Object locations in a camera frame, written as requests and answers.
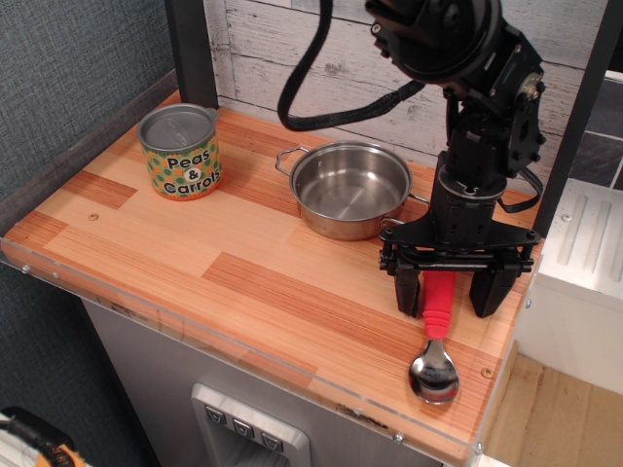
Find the white wooden wall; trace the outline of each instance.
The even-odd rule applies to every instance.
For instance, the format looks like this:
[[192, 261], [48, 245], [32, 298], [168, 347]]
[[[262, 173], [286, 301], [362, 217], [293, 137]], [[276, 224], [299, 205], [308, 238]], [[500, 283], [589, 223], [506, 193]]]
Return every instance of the white wooden wall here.
[[[543, 58], [547, 90], [540, 107], [547, 143], [531, 165], [544, 183], [595, 42], [607, 0], [502, 0], [503, 15]], [[297, 95], [291, 113], [310, 116], [366, 105], [409, 79], [382, 58], [370, 34], [364, 0], [335, 0], [329, 37]], [[318, 0], [204, 0], [219, 102], [278, 121], [285, 81], [318, 23]], [[446, 143], [446, 103], [427, 86], [374, 120], [326, 129], [335, 139], [381, 144], [406, 159], [435, 165]], [[513, 188], [526, 189], [526, 183]]]

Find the screw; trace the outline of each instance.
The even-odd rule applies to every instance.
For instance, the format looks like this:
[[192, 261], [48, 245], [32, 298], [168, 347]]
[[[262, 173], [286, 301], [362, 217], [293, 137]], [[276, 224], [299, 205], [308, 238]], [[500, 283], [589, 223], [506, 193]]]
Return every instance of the screw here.
[[492, 377], [494, 377], [494, 371], [491, 368], [483, 368], [480, 374], [485, 379], [491, 379]]

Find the control panel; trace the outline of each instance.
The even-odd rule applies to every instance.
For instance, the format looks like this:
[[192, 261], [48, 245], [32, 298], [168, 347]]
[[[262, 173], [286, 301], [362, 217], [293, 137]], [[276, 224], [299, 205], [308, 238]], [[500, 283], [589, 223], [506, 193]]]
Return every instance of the control panel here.
[[193, 409], [214, 467], [312, 467], [310, 440], [298, 428], [203, 384]]

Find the stainless steel pot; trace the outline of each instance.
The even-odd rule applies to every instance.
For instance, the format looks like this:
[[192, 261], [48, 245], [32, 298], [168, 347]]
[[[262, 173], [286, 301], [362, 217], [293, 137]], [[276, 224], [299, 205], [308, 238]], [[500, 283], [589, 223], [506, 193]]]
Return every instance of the stainless steel pot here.
[[[281, 160], [295, 151], [306, 154], [288, 172]], [[277, 155], [275, 167], [290, 177], [303, 220], [319, 234], [339, 240], [378, 235], [382, 219], [399, 213], [413, 185], [411, 170], [400, 157], [359, 141], [287, 149]]]

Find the wooden shelf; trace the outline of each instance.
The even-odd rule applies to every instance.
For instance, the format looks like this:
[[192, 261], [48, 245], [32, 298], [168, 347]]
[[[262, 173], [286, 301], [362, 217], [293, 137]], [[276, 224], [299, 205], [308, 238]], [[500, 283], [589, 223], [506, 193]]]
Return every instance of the wooden shelf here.
[[[178, 102], [177, 94], [164, 104]], [[300, 219], [279, 151], [329, 140], [227, 109], [217, 134], [221, 186], [171, 201], [151, 187], [135, 128], [19, 222], [3, 251], [18, 266], [157, 331], [221, 356], [330, 410], [358, 417], [451, 464], [466, 461], [509, 348], [529, 275], [489, 318], [458, 278], [446, 348], [461, 387], [447, 406], [421, 402], [407, 372], [423, 323], [396, 307], [377, 239], [323, 237]], [[285, 162], [286, 168], [292, 161]], [[428, 197], [433, 169], [411, 164]], [[507, 193], [507, 202], [525, 196]], [[401, 218], [425, 206], [409, 200]], [[500, 221], [531, 225], [535, 210]], [[485, 377], [493, 371], [493, 377]]]

